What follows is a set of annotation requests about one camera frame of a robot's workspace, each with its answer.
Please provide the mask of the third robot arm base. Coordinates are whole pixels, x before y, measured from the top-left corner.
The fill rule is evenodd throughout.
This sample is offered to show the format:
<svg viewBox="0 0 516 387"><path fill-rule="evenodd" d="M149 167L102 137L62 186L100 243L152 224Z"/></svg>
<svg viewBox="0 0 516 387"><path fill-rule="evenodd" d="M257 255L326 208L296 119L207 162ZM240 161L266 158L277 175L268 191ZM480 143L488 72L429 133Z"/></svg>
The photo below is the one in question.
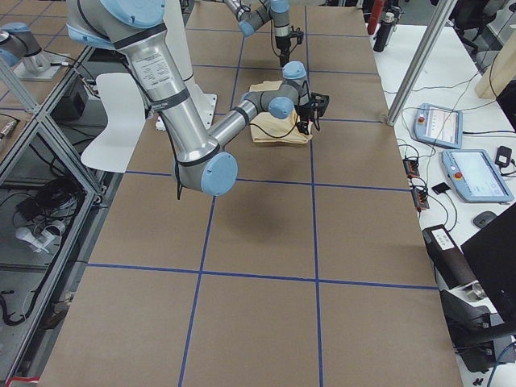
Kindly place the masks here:
<svg viewBox="0 0 516 387"><path fill-rule="evenodd" d="M1 58L21 81L51 81L61 67L57 54L45 52L25 23L1 26Z"/></svg>

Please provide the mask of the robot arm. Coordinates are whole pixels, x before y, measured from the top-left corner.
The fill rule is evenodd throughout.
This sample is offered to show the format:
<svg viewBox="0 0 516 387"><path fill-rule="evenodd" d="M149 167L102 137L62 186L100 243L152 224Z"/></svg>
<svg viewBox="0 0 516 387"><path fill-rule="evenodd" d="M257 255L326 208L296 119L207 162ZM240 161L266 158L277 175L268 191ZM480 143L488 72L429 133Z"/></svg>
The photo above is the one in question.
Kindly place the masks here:
<svg viewBox="0 0 516 387"><path fill-rule="evenodd" d="M178 189L194 189L210 196L225 194L235 184L238 165L223 147L259 114L276 119L297 113L296 129L308 134L314 121L314 102L306 69L290 60L293 37L287 1L265 1L255 10L239 1L228 1L241 31L250 35L266 22L273 26L281 50L283 81L270 91L245 94L212 128L207 128L194 104L185 78L165 43L164 1L68 1L67 28L72 40L122 53L136 84L152 109L162 118L173 149L173 173Z"/></svg>
<svg viewBox="0 0 516 387"><path fill-rule="evenodd" d="M291 39L296 39L298 31L290 23L288 1L260 1L255 10L242 1L224 0L223 3L235 16L245 37L253 35L270 22L276 49L279 50L274 54L279 58L281 67L289 62Z"/></svg>

